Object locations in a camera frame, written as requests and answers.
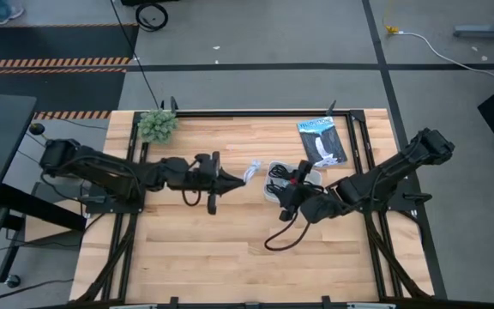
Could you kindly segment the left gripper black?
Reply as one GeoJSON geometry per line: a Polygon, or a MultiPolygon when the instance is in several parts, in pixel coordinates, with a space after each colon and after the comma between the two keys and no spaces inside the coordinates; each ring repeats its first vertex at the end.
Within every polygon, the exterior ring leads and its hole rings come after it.
{"type": "Polygon", "coordinates": [[[220,165],[214,165],[208,170],[203,170],[201,167],[193,168],[189,171],[190,180],[194,183],[195,189],[193,192],[197,194],[196,200],[191,203],[190,207],[196,206],[201,201],[201,193],[208,193],[207,210],[210,215],[215,215],[217,212],[216,205],[216,181],[220,174],[220,194],[226,194],[229,191],[245,186],[245,181],[228,172],[220,165]]]}

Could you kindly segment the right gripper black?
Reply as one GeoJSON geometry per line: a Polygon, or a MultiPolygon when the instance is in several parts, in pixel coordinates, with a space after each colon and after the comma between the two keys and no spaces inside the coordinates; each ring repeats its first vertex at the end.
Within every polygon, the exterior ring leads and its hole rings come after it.
{"type": "Polygon", "coordinates": [[[275,195],[280,202],[281,212],[279,219],[281,221],[291,221],[298,213],[300,204],[316,195],[316,187],[309,182],[295,185],[277,185],[277,193],[275,195]]]}

